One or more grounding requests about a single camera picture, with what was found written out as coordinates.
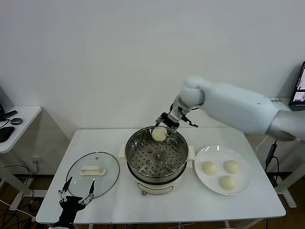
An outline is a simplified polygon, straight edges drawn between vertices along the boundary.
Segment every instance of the white table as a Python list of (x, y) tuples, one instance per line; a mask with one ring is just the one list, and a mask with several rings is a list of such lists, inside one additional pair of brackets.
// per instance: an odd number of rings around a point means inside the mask
[[(36, 220), (40, 223), (58, 221), (61, 207), (58, 190), (62, 189), (72, 164), (80, 157), (95, 151), (117, 156), (136, 129), (78, 130), (64, 155), (51, 186), (45, 196)], [(230, 127), (180, 128), (188, 145), (195, 152), (206, 145), (228, 146), (242, 154), (253, 169), (250, 188), (238, 196), (223, 196), (209, 190), (197, 177), (194, 169), (187, 168), (180, 186), (170, 193), (142, 196), (126, 162), (119, 158), (120, 175), (114, 187), (93, 200), (77, 213), (75, 224), (160, 223), (247, 220), (240, 228), (249, 228), (262, 218), (285, 215), (285, 209), (264, 173), (243, 133)]]
[[(5, 112), (16, 110), (18, 113), (8, 117), (7, 119), (13, 119), (15, 117), (22, 118), (22, 123), (20, 125), (16, 125), (15, 130), (10, 135), (9, 139), (5, 142), (0, 143), (0, 154), (8, 153), (26, 129), (30, 126), (30, 124), (34, 121), (37, 115), (41, 111), (40, 106), (4, 106), (3, 107)], [(4, 164), (0, 161), (0, 178), (2, 181), (0, 182), (0, 187), (4, 184), (4, 182), (8, 182), (10, 185), (15, 187), (20, 193), (15, 197), (12, 206), (17, 207), (22, 199), (22, 197), (29, 197), (32, 196), (32, 190), (28, 188), (32, 182), (32, 178), (28, 179), (26, 184), (23, 184), (19, 181), (13, 174), (9, 172), (8, 169), (4, 168)], [(34, 196), (36, 197), (43, 197), (45, 195), (45, 191), (41, 192), (40, 190), (34, 191)]]

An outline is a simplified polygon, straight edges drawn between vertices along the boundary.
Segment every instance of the pot handle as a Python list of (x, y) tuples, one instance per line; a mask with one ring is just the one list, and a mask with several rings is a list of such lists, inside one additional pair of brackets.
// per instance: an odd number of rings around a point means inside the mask
[(186, 166), (188, 168), (192, 168), (193, 167), (192, 161), (194, 161), (195, 159), (196, 159), (195, 148), (194, 148), (194, 146), (189, 146), (189, 154), (186, 159), (188, 161), (188, 163)]
[(121, 145), (118, 157), (126, 159), (126, 157), (125, 157), (125, 147), (126, 147), (125, 144)]

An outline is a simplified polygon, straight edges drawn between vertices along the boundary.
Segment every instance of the white plate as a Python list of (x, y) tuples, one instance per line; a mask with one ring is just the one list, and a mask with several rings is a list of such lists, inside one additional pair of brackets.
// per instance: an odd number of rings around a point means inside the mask
[[(241, 166), (238, 174), (230, 174), (224, 169), (224, 162), (234, 160)], [(215, 175), (207, 175), (202, 164), (206, 161), (212, 161), (217, 164), (218, 172)], [(244, 193), (252, 182), (251, 167), (248, 162), (239, 153), (225, 146), (207, 146), (201, 149), (195, 159), (195, 171), (199, 179), (214, 192), (226, 196), (235, 196)], [(237, 187), (233, 190), (225, 190), (219, 184), (219, 178), (230, 175), (236, 180)]]

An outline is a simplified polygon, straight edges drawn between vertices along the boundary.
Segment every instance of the white robotic arm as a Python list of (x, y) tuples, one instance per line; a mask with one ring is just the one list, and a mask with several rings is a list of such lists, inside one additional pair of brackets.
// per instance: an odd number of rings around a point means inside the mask
[(269, 135), (283, 141), (305, 140), (305, 111), (281, 111), (264, 95), (198, 76), (184, 81), (170, 112), (163, 113), (156, 125), (164, 122), (173, 133), (180, 120), (190, 122), (185, 115), (195, 107), (245, 133)]

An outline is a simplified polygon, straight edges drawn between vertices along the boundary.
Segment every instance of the steamed bun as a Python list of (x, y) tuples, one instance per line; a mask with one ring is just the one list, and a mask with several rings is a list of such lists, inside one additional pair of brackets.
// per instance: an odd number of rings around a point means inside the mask
[(157, 126), (152, 131), (152, 138), (157, 142), (164, 141), (167, 136), (167, 130), (162, 126)]
[(236, 161), (226, 161), (224, 163), (224, 169), (231, 174), (240, 172), (240, 165)]
[(233, 190), (236, 188), (236, 181), (233, 176), (223, 176), (219, 179), (219, 184), (226, 190)]
[(203, 162), (202, 169), (207, 175), (215, 175), (218, 172), (217, 164), (212, 161)]

